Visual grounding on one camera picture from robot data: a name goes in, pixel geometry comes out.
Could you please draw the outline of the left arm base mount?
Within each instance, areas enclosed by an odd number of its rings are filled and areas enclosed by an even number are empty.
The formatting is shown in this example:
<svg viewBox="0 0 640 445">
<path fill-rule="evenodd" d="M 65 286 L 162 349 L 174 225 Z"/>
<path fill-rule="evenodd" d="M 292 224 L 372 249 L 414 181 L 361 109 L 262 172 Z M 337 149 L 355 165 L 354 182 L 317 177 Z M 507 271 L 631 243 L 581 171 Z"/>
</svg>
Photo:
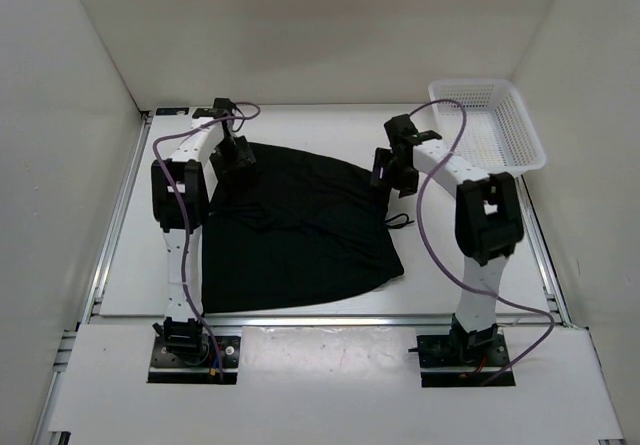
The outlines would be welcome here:
<svg viewBox="0 0 640 445">
<path fill-rule="evenodd" d="M 155 337 L 147 382 L 152 384 L 235 385 L 241 337 L 211 337 L 200 322 L 166 318 L 152 325 Z"/>
</svg>

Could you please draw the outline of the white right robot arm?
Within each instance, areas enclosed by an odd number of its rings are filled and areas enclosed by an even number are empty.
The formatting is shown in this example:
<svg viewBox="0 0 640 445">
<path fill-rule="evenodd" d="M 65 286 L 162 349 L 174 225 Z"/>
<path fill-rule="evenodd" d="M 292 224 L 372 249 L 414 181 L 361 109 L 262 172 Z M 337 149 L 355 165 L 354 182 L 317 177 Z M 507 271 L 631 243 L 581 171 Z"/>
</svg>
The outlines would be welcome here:
<svg viewBox="0 0 640 445">
<path fill-rule="evenodd" d="M 455 200 L 454 235 L 464 255 L 464 276 L 449 352 L 458 363 L 470 365 L 495 340 L 501 277 L 524 236 L 515 179 L 471 164 L 450 151 L 436 132 L 418 131 L 407 114 L 389 119 L 384 129 L 389 146 L 375 152 L 372 185 L 405 197 L 418 192 L 424 175 Z"/>
</svg>

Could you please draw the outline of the black shorts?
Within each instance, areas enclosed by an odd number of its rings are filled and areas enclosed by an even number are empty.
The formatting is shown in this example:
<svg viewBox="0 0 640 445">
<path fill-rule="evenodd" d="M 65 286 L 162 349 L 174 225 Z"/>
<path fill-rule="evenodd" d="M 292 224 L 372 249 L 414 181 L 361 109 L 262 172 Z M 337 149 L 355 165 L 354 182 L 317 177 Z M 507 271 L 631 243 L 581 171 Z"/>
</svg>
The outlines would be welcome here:
<svg viewBox="0 0 640 445">
<path fill-rule="evenodd" d="M 335 158 L 253 143 L 245 187 L 217 187 L 202 231 L 205 313 L 310 306 L 404 273 L 387 226 L 389 190 Z"/>
</svg>

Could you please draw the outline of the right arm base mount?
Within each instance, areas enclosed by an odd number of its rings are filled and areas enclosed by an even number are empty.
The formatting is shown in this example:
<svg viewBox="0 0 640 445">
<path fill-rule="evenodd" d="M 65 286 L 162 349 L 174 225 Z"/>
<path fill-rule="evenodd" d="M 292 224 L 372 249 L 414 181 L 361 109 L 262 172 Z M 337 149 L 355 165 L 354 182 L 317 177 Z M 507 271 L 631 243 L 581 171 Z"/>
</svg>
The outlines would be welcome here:
<svg viewBox="0 0 640 445">
<path fill-rule="evenodd" d="M 506 340 L 496 325 L 467 333 L 453 324 L 444 335 L 418 335 L 408 352 L 418 357 L 423 388 L 516 385 Z"/>
</svg>

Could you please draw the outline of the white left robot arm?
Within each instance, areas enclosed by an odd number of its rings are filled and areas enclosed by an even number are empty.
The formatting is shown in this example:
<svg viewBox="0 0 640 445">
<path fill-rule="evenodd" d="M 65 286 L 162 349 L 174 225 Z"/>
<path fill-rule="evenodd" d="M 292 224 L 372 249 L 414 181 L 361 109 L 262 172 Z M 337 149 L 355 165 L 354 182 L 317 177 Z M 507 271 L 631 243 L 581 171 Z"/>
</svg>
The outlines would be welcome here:
<svg viewBox="0 0 640 445">
<path fill-rule="evenodd" d="M 168 254 L 169 287 L 156 329 L 167 350 L 188 365 L 220 354 L 204 318 L 200 243 L 216 189 L 242 188 L 255 172 L 254 153 L 239 131 L 260 113 L 252 102 L 216 98 L 193 112 L 188 130 L 152 142 L 152 213 Z"/>
</svg>

